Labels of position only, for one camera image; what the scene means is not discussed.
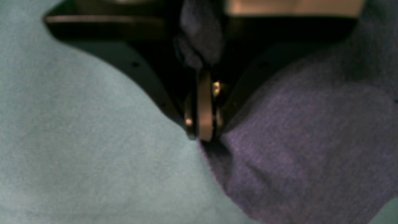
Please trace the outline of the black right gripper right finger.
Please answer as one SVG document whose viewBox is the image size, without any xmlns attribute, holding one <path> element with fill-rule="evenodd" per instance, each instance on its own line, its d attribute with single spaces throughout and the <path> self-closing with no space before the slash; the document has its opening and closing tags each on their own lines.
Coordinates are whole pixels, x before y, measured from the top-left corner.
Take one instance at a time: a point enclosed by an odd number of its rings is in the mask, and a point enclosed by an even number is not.
<svg viewBox="0 0 398 224">
<path fill-rule="evenodd" d="M 218 0 L 219 61 L 197 77 L 197 137 L 219 135 L 247 98 L 271 75 L 346 38 L 363 0 Z"/>
</svg>

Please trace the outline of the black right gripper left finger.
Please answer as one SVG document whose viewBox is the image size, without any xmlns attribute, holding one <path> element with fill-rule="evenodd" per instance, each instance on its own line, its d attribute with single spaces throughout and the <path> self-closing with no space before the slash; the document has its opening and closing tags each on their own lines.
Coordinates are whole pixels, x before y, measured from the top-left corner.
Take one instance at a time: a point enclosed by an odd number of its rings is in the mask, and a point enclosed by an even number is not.
<svg viewBox="0 0 398 224">
<path fill-rule="evenodd" d="M 175 38 L 181 0 L 62 0 L 44 13 L 50 34 L 130 77 L 162 113 L 197 138 L 195 71 Z"/>
</svg>

